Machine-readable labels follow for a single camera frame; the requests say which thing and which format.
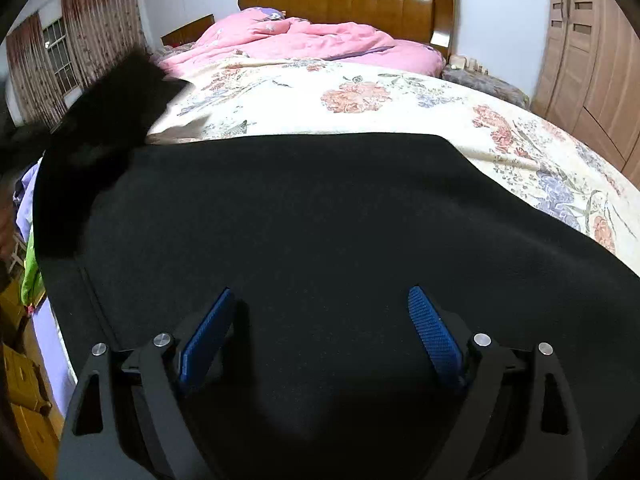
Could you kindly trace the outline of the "black pants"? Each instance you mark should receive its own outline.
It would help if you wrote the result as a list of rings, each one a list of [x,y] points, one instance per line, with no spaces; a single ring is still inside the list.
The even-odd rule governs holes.
[[[209,479],[431,479],[461,404],[408,315],[551,344],[585,479],[639,474],[639,269],[434,134],[155,143],[189,88],[134,54],[51,134],[35,253],[78,379],[95,344],[175,333],[224,289],[232,326],[182,411]]]

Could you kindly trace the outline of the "yellow wooden dresser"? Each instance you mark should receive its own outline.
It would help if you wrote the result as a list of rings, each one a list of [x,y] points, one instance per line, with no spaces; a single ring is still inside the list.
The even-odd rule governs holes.
[[[37,476],[55,477],[60,439],[51,425],[52,404],[40,367],[24,351],[27,310],[20,284],[1,289],[1,431],[17,444],[17,452],[34,466]]]

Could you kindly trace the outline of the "green bag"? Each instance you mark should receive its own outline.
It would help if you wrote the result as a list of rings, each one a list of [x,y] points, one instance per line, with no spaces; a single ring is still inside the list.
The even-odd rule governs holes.
[[[29,231],[20,292],[22,304],[29,308],[38,307],[42,297],[46,294],[42,273],[36,259],[34,229]]]

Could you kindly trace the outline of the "floral bed sheet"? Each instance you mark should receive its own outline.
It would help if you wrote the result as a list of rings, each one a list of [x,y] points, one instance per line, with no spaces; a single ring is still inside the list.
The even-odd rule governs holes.
[[[452,82],[363,64],[231,60],[186,75],[155,143],[274,134],[434,134],[529,205],[639,269],[639,191],[551,122]]]

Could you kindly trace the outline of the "wooden wardrobe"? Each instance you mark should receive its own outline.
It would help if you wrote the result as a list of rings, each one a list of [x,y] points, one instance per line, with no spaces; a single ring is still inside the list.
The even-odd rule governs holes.
[[[532,111],[639,183],[639,37],[614,0],[550,0]]]

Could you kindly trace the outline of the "small bedside table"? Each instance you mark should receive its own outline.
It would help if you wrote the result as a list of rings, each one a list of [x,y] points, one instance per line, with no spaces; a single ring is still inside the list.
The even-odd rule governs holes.
[[[490,76],[487,70],[481,68],[477,62],[468,61],[463,56],[451,55],[449,63],[440,74],[443,80],[460,84],[482,93],[493,96],[496,99],[511,103],[529,110],[529,97],[513,84]]]

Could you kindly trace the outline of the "wooden nightstand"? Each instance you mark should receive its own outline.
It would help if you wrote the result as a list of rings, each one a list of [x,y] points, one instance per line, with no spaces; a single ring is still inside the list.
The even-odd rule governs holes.
[[[173,48],[183,46],[184,44],[192,44],[192,42],[198,40],[213,24],[215,24],[213,14],[205,15],[172,32],[168,32],[168,34],[162,37],[162,44],[166,47]]]

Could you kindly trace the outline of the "pink quilt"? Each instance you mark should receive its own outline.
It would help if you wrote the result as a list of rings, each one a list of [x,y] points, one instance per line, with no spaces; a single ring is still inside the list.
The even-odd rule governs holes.
[[[395,39],[371,25],[313,23],[260,6],[227,16],[186,49],[172,49],[156,62],[168,72],[183,74],[229,56],[265,62],[355,62],[431,77],[439,77],[446,66],[442,54],[428,44]]]

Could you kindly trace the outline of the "patterned curtain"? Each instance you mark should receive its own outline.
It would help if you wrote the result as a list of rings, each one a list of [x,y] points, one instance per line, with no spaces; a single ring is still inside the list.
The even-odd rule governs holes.
[[[2,44],[12,117],[58,124],[128,50],[152,43],[143,0],[32,0]]]

